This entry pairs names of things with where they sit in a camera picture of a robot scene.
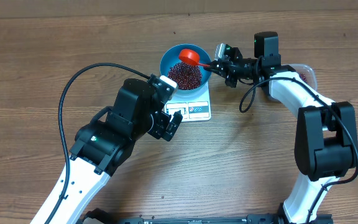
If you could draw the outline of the orange measuring scoop blue handle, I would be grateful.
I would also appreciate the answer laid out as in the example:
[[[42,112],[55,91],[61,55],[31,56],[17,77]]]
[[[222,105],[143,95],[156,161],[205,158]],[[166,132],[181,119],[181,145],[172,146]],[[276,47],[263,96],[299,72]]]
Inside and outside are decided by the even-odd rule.
[[[209,65],[200,63],[200,56],[197,52],[191,49],[183,49],[179,53],[178,58],[185,64],[191,66],[202,66],[202,67],[209,67]]]

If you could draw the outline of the white digital kitchen scale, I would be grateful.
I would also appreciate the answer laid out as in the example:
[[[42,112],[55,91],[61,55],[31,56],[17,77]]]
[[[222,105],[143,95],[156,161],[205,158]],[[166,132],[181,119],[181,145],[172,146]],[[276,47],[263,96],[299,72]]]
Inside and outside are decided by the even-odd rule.
[[[179,111],[183,122],[209,121],[211,102],[208,82],[194,90],[178,90],[163,111],[169,115]]]

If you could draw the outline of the blue bowl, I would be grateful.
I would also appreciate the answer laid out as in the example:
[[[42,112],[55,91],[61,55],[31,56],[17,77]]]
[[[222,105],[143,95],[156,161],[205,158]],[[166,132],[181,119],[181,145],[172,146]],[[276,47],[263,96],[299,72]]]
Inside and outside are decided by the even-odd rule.
[[[207,84],[211,72],[206,71],[202,66],[182,62],[179,54],[183,49],[196,52],[200,56],[200,63],[210,63],[211,59],[201,47],[192,44],[176,45],[164,53],[160,61],[160,74],[178,84],[178,94],[189,95]]]

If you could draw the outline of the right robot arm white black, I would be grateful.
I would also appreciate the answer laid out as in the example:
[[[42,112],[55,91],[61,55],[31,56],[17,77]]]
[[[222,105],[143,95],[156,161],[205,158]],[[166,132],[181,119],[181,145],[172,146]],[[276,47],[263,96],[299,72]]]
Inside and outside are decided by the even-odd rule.
[[[282,64],[276,32],[254,35],[254,58],[244,58],[237,47],[219,44],[208,70],[229,87],[251,80],[246,95],[260,87],[297,118],[294,156],[300,173],[278,212],[248,215],[247,223],[332,223],[318,215],[324,197],[334,185],[358,176],[358,140],[354,107],[320,95],[302,80],[294,66]]]

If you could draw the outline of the red beans in bowl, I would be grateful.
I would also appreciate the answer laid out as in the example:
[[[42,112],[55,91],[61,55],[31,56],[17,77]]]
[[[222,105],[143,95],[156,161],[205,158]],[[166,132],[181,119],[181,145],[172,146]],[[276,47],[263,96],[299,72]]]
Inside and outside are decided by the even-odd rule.
[[[198,66],[191,66],[183,62],[176,63],[168,72],[168,78],[175,81],[180,90],[194,90],[200,87],[202,77]]]

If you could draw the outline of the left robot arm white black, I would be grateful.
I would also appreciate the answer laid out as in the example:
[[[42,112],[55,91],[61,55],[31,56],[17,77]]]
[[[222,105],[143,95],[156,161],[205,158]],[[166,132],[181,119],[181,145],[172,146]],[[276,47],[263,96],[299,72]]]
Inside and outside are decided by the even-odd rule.
[[[99,111],[75,136],[65,166],[32,223],[76,223],[93,197],[127,160],[144,134],[170,141],[183,116],[163,112],[178,89],[166,76],[129,78],[113,106]]]

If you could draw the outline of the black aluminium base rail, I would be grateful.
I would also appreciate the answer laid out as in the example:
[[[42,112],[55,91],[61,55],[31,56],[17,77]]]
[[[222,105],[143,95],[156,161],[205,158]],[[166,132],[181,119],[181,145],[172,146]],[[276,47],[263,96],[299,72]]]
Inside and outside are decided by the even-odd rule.
[[[141,216],[135,218],[114,218],[112,214],[101,209],[94,209],[86,213],[77,223],[117,223],[117,224],[284,224],[289,223],[282,214],[250,214],[244,217],[213,217],[213,218],[161,218],[146,219]]]

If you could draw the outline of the clear plastic container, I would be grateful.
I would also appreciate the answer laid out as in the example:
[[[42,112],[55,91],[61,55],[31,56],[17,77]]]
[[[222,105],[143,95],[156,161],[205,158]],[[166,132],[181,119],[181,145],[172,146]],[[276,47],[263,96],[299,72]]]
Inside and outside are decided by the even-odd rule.
[[[290,64],[290,66],[292,68],[294,68],[298,74],[304,73],[306,75],[306,79],[308,81],[307,84],[310,87],[312,87],[312,89],[314,89],[316,91],[318,90],[318,82],[316,79],[315,72],[309,65],[300,64],[300,63],[292,63],[292,64]]]

